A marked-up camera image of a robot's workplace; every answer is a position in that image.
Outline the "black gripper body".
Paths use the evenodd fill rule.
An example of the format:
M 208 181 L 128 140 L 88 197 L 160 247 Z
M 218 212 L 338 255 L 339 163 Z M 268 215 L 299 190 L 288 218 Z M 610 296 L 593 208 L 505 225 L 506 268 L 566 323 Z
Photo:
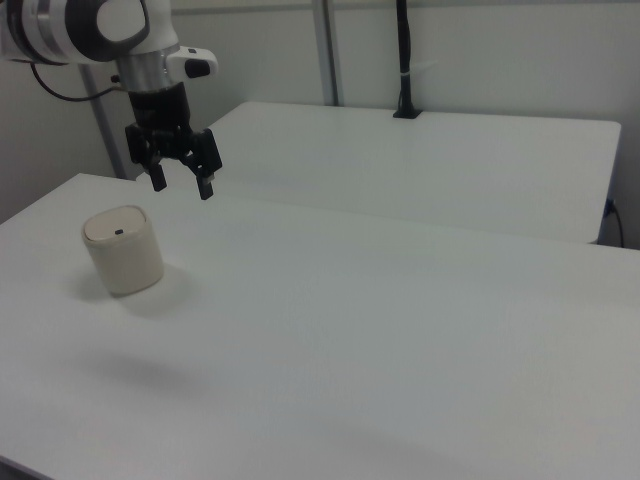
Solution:
M 129 100 L 135 117 L 127 126 L 132 161 L 154 157 L 195 161 L 199 157 L 183 83 L 153 92 L 130 92 Z

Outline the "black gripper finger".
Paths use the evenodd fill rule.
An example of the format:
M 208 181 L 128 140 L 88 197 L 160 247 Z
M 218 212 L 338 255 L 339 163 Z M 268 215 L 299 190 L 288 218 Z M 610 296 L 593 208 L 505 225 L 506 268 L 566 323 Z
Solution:
M 200 198 L 211 198 L 215 173 L 223 166 L 212 131 L 204 129 L 189 133 L 180 161 L 195 175 Z
M 125 135 L 132 163 L 144 169 L 156 192 L 165 189 L 167 183 L 160 165 L 161 157 L 151 134 L 134 123 L 125 127 Z

